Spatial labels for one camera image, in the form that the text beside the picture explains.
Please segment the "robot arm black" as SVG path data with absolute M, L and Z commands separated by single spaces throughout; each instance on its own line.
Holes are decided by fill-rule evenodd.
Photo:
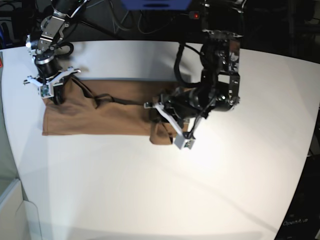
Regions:
M 44 18 L 40 31 L 26 37 L 25 46 L 36 67 L 38 75 L 28 76 L 24 84 L 33 84 L 42 99 L 51 100 L 55 105 L 64 102 L 64 85 L 68 77 L 80 73 L 72 66 L 64 69 L 59 59 L 68 57 L 67 53 L 58 54 L 57 49 L 68 46 L 72 53 L 74 46 L 65 42 L 64 30 L 71 25 L 71 20 L 86 7 L 86 0 L 53 0 L 53 12 Z
M 196 51 L 202 66 L 200 80 L 184 80 L 180 65 L 185 49 L 180 40 L 173 73 L 177 87 L 164 90 L 146 102 L 155 145 L 176 145 L 191 149 L 195 131 L 212 111 L 228 112 L 239 102 L 240 48 L 244 34 L 244 0 L 201 0 L 182 13 L 200 24 L 202 46 Z

